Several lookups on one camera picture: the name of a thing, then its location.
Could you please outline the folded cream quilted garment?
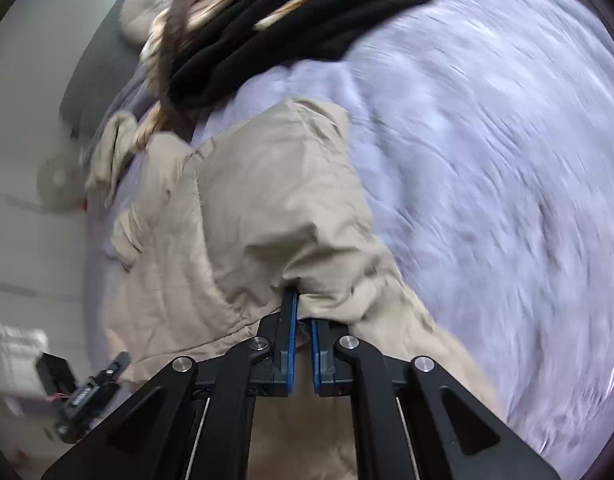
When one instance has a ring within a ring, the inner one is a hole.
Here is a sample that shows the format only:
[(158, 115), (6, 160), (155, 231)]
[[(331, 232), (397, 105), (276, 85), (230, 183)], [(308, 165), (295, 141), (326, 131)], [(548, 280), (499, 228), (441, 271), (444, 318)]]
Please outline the folded cream quilted garment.
[(122, 170), (136, 149), (137, 133), (136, 116), (121, 110), (106, 122), (95, 145), (89, 159), (86, 192), (98, 196), (105, 207), (114, 201)]

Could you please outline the black fleece garment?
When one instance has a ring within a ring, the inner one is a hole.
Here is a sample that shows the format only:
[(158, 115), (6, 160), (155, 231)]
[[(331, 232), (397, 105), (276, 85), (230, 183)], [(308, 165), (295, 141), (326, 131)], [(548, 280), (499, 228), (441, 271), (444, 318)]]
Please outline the black fleece garment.
[(145, 57), (165, 108), (211, 106), (252, 76), (337, 61), (373, 27), (430, 0), (173, 0)]

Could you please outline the lavender embossed bed blanket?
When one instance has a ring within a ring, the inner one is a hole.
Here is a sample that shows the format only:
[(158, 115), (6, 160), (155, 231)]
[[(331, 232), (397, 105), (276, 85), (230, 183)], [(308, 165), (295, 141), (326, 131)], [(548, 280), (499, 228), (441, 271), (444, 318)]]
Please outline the lavender embossed bed blanket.
[[(150, 138), (199, 148), (289, 98), (346, 110), (373, 231), (404, 281), (485, 374), (496, 414), (560, 477), (585, 476), (614, 432), (614, 43), (602, 22), (577, 0), (430, 0), (337, 61), (272, 67), (200, 110), (190, 133)], [(110, 234), (146, 145), (109, 207), (87, 192), (100, 360), (118, 353), (103, 326), (121, 268)]]

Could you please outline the cream striped robe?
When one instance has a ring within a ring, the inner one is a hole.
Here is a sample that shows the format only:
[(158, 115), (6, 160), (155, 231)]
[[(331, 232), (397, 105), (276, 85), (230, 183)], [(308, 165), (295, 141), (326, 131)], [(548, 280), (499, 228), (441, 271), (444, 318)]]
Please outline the cream striped robe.
[(275, 65), (320, 58), (312, 37), (324, 0), (172, 0), (141, 53), (155, 104), (135, 152), (162, 127), (188, 134), (197, 113)]

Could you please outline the white standing fan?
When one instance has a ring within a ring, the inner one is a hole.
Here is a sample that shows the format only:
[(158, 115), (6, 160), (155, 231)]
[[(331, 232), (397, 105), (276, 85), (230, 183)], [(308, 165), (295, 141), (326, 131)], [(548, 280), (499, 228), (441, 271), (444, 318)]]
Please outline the white standing fan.
[(72, 211), (81, 209), (86, 202), (86, 173), (78, 151), (49, 157), (40, 166), (36, 182), (40, 203), (47, 210)]

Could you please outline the round white cushion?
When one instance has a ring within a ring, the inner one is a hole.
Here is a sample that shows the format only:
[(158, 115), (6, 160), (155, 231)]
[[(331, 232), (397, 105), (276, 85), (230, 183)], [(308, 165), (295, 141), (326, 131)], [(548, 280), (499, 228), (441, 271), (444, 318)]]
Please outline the round white cushion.
[(172, 0), (124, 0), (119, 25), (122, 36), (132, 46), (142, 48), (150, 34), (150, 26)]

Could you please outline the grey quilted headboard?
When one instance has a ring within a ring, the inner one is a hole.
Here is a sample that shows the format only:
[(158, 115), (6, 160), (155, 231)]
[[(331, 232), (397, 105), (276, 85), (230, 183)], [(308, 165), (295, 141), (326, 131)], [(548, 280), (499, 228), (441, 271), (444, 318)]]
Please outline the grey quilted headboard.
[(89, 140), (106, 110), (138, 66), (139, 49), (122, 36), (116, 0), (80, 56), (60, 103), (63, 119), (74, 140)]

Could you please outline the beige puffer jacket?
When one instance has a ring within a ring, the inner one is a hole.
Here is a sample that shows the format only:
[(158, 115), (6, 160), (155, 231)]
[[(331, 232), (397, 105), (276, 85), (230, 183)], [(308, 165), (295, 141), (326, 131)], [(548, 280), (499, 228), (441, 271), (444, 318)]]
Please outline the beige puffer jacket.
[(437, 324), (374, 233), (347, 148), (346, 110), (289, 98), (199, 148), (157, 133), (110, 242), (121, 268), (109, 347), (141, 385), (175, 356), (221, 356), (295, 285), (301, 318), (344, 323), (397, 359), (426, 354), (493, 413), (497, 393)]

